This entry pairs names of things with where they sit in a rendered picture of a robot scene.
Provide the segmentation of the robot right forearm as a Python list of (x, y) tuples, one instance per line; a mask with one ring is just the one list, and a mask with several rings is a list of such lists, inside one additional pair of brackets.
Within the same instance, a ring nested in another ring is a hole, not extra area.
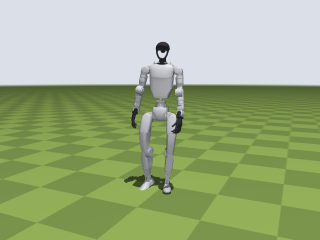
[(133, 111), (134, 111), (135, 108), (137, 108), (138, 109), (137, 112), (139, 112), (142, 98), (143, 98), (143, 95), (141, 95), (139, 93), (136, 93), (136, 91), (135, 91), (135, 100), (134, 100)]

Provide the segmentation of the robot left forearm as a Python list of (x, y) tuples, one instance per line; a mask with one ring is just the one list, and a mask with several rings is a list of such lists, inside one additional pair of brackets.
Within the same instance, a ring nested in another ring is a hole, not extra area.
[[(184, 106), (184, 100), (185, 100), (185, 96), (184, 96), (184, 90), (182, 89), (182, 96), (176, 98), (177, 101), (177, 112), (181, 111), (181, 117), (183, 117), (185, 115), (184, 110), (185, 110), (185, 106)], [(176, 113), (177, 115), (177, 113)]]

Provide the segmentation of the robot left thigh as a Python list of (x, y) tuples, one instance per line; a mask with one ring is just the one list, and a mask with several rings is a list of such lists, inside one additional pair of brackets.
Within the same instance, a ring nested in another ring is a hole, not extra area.
[[(164, 151), (164, 156), (168, 157), (168, 154), (174, 154), (175, 149), (175, 142), (176, 142), (176, 136), (177, 133), (173, 133), (173, 131), (176, 127), (172, 127), (177, 122), (177, 115), (172, 112), (167, 112), (167, 121), (166, 121), (166, 148)], [(175, 132), (175, 131), (174, 131)]]

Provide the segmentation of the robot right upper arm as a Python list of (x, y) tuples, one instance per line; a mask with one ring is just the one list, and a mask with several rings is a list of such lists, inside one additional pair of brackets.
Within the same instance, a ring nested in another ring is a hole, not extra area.
[(146, 66), (143, 66), (141, 69), (141, 74), (139, 77), (139, 85), (135, 89), (135, 92), (138, 94), (142, 95), (145, 93), (145, 85), (148, 78), (147, 75), (150, 73), (150, 66), (151, 65), (146, 65)]

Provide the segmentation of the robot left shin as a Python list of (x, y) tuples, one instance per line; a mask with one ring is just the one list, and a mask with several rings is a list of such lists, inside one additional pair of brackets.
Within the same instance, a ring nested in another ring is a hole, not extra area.
[(173, 169), (173, 161), (174, 161), (174, 153), (168, 154), (168, 156), (165, 158), (165, 183), (170, 181), (170, 175)]

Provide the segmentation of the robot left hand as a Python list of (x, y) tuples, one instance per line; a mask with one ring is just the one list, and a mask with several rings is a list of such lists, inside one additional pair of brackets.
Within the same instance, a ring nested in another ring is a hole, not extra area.
[(173, 134), (178, 134), (181, 131), (182, 119), (184, 118), (181, 116), (181, 111), (177, 112), (176, 117), (177, 117), (177, 120), (176, 120), (175, 124), (172, 125), (172, 127), (174, 127), (176, 125), (175, 129), (173, 131), (171, 131), (171, 132), (173, 132)]

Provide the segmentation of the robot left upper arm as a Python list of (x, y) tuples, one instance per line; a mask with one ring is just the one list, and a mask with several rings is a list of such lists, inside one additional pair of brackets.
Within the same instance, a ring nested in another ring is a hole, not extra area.
[(176, 75), (175, 79), (176, 79), (176, 87), (177, 89), (175, 89), (175, 96), (177, 97), (181, 97), (182, 96), (182, 88), (184, 85), (184, 77), (183, 77), (183, 70), (181, 67), (179, 66), (173, 66), (173, 72)]

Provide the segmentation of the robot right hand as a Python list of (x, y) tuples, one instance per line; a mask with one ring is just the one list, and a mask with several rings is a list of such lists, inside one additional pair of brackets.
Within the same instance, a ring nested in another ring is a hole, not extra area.
[(132, 117), (131, 117), (131, 125), (132, 125), (132, 127), (133, 128), (135, 128), (136, 129), (136, 123), (135, 123), (135, 117), (136, 117), (136, 115), (138, 114), (138, 109), (137, 108), (135, 108), (133, 111), (132, 111)]

